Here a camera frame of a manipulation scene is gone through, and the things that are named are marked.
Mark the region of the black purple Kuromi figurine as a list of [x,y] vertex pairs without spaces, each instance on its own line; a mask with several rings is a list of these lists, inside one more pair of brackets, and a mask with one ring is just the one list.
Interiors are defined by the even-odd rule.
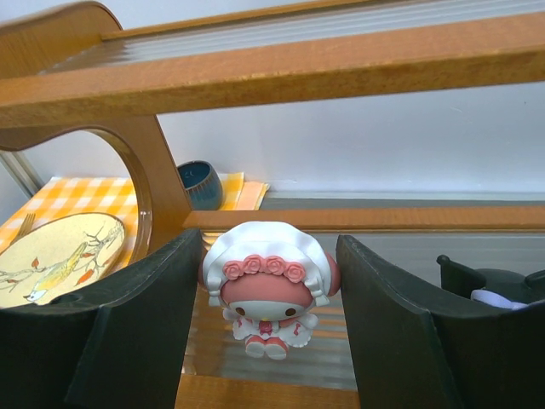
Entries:
[[437,257],[441,288],[492,307],[517,310],[544,300],[544,271],[524,276],[495,268],[470,268],[446,255]]

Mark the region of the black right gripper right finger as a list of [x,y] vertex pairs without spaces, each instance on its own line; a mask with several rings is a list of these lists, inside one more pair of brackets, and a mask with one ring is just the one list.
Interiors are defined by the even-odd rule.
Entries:
[[459,297],[349,235],[336,260],[361,407],[543,407],[544,300]]

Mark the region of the pink white round figurine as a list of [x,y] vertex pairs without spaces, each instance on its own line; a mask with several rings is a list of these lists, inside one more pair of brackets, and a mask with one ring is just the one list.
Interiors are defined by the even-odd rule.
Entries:
[[283,360],[304,348],[318,325],[314,307],[341,286],[335,259],[311,235],[286,222],[244,222],[207,250],[199,282],[252,358]]

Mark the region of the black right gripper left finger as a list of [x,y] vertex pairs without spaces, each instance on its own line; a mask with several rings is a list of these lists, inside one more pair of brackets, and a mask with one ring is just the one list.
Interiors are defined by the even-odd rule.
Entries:
[[202,247],[188,229],[92,285],[4,309],[2,407],[173,407]]

